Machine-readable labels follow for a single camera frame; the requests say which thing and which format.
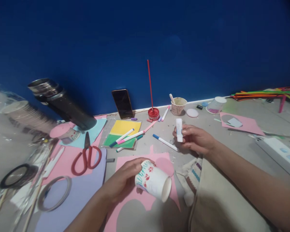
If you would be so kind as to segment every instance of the hand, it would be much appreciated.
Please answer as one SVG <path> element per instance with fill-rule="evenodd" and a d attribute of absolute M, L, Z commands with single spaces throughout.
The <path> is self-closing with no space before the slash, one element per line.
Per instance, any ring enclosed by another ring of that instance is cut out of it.
<path fill-rule="evenodd" d="M 184 124 L 182 134 L 184 136 L 182 143 L 183 148 L 188 148 L 204 155 L 207 155 L 213 150 L 217 142 L 217 140 L 205 130 L 192 125 Z M 173 136 L 176 137 L 176 127 L 173 131 Z"/>
<path fill-rule="evenodd" d="M 112 203 L 123 200 L 134 188 L 135 176 L 142 170 L 141 163 L 147 158 L 137 158 L 127 161 L 114 175 L 100 188 L 102 195 Z"/>

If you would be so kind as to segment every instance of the power strip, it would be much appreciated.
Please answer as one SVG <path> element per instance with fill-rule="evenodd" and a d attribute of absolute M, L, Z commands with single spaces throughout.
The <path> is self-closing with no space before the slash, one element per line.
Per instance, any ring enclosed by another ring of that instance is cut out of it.
<path fill-rule="evenodd" d="M 290 148 L 276 138 L 256 140 L 256 143 L 290 174 Z"/>

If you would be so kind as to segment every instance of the yellow paper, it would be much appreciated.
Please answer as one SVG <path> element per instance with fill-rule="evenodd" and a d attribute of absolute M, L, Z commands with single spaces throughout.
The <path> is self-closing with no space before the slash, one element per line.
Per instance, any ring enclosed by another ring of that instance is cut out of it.
<path fill-rule="evenodd" d="M 131 134 L 129 134 L 129 136 L 131 136 L 138 133 L 140 130 L 140 127 L 141 127 L 141 122 L 116 120 L 110 134 L 121 136 L 127 133 L 132 128 L 134 128 L 134 131 Z"/>

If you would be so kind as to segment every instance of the small white card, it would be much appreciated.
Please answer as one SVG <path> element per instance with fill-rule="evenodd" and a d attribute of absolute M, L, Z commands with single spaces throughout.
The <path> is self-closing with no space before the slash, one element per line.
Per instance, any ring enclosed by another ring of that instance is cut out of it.
<path fill-rule="evenodd" d="M 231 124 L 231 126 L 233 126 L 233 127 L 241 127 L 243 124 L 239 121 L 239 120 L 237 120 L 236 118 L 232 118 L 232 119 L 230 119 L 229 121 L 228 121 L 228 123 L 230 123 Z"/>

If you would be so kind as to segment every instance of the thermos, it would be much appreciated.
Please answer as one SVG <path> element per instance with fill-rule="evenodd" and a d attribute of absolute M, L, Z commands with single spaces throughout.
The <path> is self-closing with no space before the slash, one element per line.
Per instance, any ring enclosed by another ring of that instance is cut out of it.
<path fill-rule="evenodd" d="M 81 130 L 86 131 L 96 125 L 97 120 L 76 105 L 65 89 L 53 80 L 49 78 L 35 80 L 28 85 L 28 88 L 43 105 L 47 105 L 63 120 L 73 122 Z"/>

